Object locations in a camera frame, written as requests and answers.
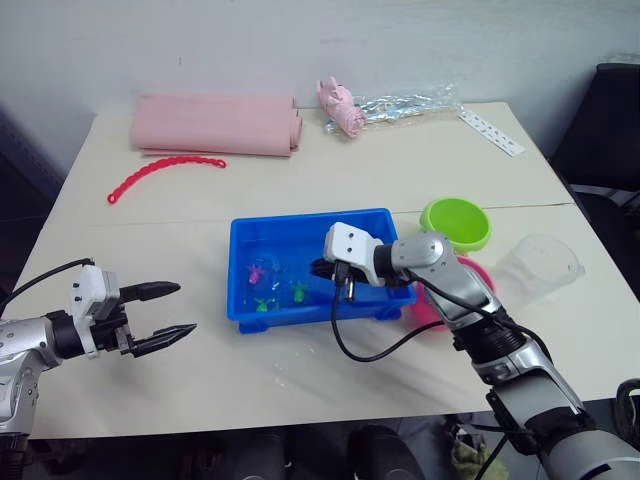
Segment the plastic bag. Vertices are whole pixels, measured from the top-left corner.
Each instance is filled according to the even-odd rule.
[[[431,87],[420,93],[354,96],[353,99],[367,117],[365,129],[412,124],[434,115],[456,117],[463,110],[453,84]],[[342,132],[333,120],[328,121],[324,129],[328,133]]]

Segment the pink toy pig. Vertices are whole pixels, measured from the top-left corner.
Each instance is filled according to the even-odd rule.
[[[338,85],[336,79],[329,83],[318,82],[318,98],[325,112],[351,138],[356,137],[367,123],[367,117],[360,107],[353,104],[351,92]]]
[[[251,285],[257,285],[262,275],[267,273],[266,270],[257,265],[249,265],[247,269],[249,270],[249,283]]]

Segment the black cable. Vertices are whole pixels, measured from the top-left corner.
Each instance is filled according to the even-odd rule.
[[[450,293],[447,293],[447,292],[445,292],[443,290],[440,290],[438,287],[436,287],[429,280],[426,280],[426,279],[424,279],[422,277],[418,277],[417,275],[410,275],[409,276],[409,280],[411,280],[412,282],[421,283],[422,285],[427,287],[429,290],[432,290],[433,292],[435,292],[438,295],[440,295],[442,298],[445,298],[445,299],[449,300],[451,303],[455,303],[459,307],[465,308],[465,309],[469,310],[470,312],[475,312],[475,313],[477,313],[479,315],[482,315],[484,318],[491,317],[490,313],[485,312],[481,308],[475,307],[475,306],[471,305],[469,302],[466,302],[465,300],[463,300],[461,298],[458,298],[458,297],[456,297],[454,295],[451,295]]]
[[[93,260],[90,258],[81,258],[79,260],[74,260],[73,262],[69,262],[69,263],[65,263],[64,265],[60,265],[59,267],[56,267],[52,270],[49,270],[48,272],[43,273],[42,275],[37,276],[36,278],[29,280],[27,283],[25,283],[24,285],[22,285],[19,288],[16,288],[12,293],[10,293],[4,300],[2,300],[2,302],[0,302],[0,312],[2,312],[2,310],[4,310],[4,307],[6,307],[9,302],[11,302],[11,300],[13,300],[14,298],[16,298],[18,295],[20,295],[21,293],[23,293],[25,290],[28,290],[29,288],[33,287],[35,284],[40,283],[43,280],[46,280],[47,278],[56,275],[60,272],[64,272],[65,270],[68,270],[70,268],[76,267],[78,265],[95,265]]]
[[[440,295],[442,298],[445,298],[447,300],[449,300],[451,303],[455,303],[456,305],[462,307],[462,308],[466,308],[467,310],[471,311],[471,312],[475,312],[479,315],[482,315],[484,318],[489,318],[491,315],[487,312],[485,312],[484,310],[482,310],[481,308],[475,307],[473,305],[471,305],[470,303],[462,300],[461,298],[455,297],[447,292],[444,292],[443,290],[440,290],[438,287],[436,287],[433,283],[429,282],[428,280],[425,280],[424,278],[418,277],[417,275],[411,275],[410,280],[421,283],[422,285],[424,285],[425,287],[427,287],[429,290],[434,291],[435,293],[437,293],[438,295]],[[545,356],[549,359],[549,361],[551,363],[553,363],[553,360],[551,359],[551,353],[549,352],[549,349],[547,348],[547,345],[542,341],[542,339],[538,336],[537,333],[535,333],[532,330],[529,330],[527,327],[523,327],[522,325],[518,325],[515,322],[503,322],[500,321],[499,319],[496,318],[496,322],[499,325],[502,325],[503,327],[506,328],[510,328],[511,330],[517,330],[521,333],[524,333],[526,335],[528,335],[529,337],[531,337],[540,347],[540,350],[542,350],[542,353],[545,354]]]
[[[540,347],[540,350],[542,350],[542,353],[544,353],[545,356],[549,359],[549,361],[553,363],[553,360],[551,359],[551,353],[549,353],[549,349],[547,348],[547,345],[542,341],[542,339],[538,336],[536,332],[534,332],[533,330],[529,330],[527,327],[523,327],[522,325],[518,325],[515,322],[503,322],[502,320],[498,320],[498,319],[496,319],[496,321],[498,322],[499,325],[502,325],[505,328],[510,328],[511,330],[517,330],[531,337],[531,339],[538,344],[538,346]]]
[[[471,427],[475,428],[476,430],[481,430],[484,432],[497,432],[497,433],[508,433],[508,434],[513,434],[513,435],[535,435],[531,430],[525,430],[525,429],[521,429],[521,430],[506,430],[502,427],[496,427],[493,425],[477,425],[475,423],[470,423],[469,424]]]
[[[487,470],[489,469],[493,461],[496,459],[496,457],[500,453],[500,450],[502,450],[502,447],[504,447],[505,443],[507,443],[507,436],[503,435],[500,441],[498,442],[498,445],[496,445],[496,448],[493,449],[493,452],[491,452],[491,455],[489,455],[489,458],[487,458],[487,461],[484,462],[484,464],[482,465],[482,468],[476,474],[474,480],[480,480],[484,476],[484,474],[487,473]]]
[[[342,336],[340,335],[340,330],[338,330],[337,313],[338,313],[338,303],[340,302],[340,294],[341,294],[341,292],[342,292],[342,287],[339,286],[339,285],[336,285],[336,293],[335,293],[335,295],[333,297],[333,303],[331,304],[331,328],[333,329],[333,335],[336,337],[336,341],[338,342],[338,346],[340,347],[340,350],[342,350],[342,352],[347,357],[349,357],[351,360],[355,360],[356,362],[367,363],[367,362],[375,362],[376,360],[380,360],[381,358],[386,357],[390,353],[395,352],[398,348],[400,348],[402,345],[407,343],[409,340],[411,340],[416,335],[419,335],[420,333],[425,332],[425,331],[429,330],[430,328],[437,327],[437,326],[440,326],[440,325],[444,325],[444,322],[427,323],[426,325],[418,327],[415,330],[413,330],[412,332],[409,332],[407,335],[402,337],[400,340],[398,340],[396,343],[391,345],[386,350],[384,350],[384,351],[382,351],[382,352],[380,352],[380,353],[378,353],[376,355],[372,355],[370,357],[361,357],[360,355],[356,355],[355,353],[351,352],[347,348],[347,346],[342,341]]]

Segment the robotic arm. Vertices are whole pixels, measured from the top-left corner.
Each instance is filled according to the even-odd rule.
[[[118,288],[115,274],[84,265],[71,289],[71,313],[0,321],[0,478],[21,478],[27,438],[38,400],[40,374],[63,360],[100,350],[140,357],[168,347],[196,325],[175,325],[136,340],[124,304],[146,301],[180,289],[171,282]]]
[[[514,448],[538,455],[552,480],[640,478],[640,452],[597,430],[576,393],[554,367],[546,347],[517,325],[471,268],[458,262],[448,239],[425,232],[384,245],[367,232],[334,224],[325,239],[327,276],[354,297],[355,281],[372,285],[419,282],[483,382],[487,400]]]

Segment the white wall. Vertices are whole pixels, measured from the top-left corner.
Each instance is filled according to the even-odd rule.
[[[0,108],[66,173],[140,91],[358,93],[454,82],[551,153],[593,67],[640,53],[639,0],[3,0]]]

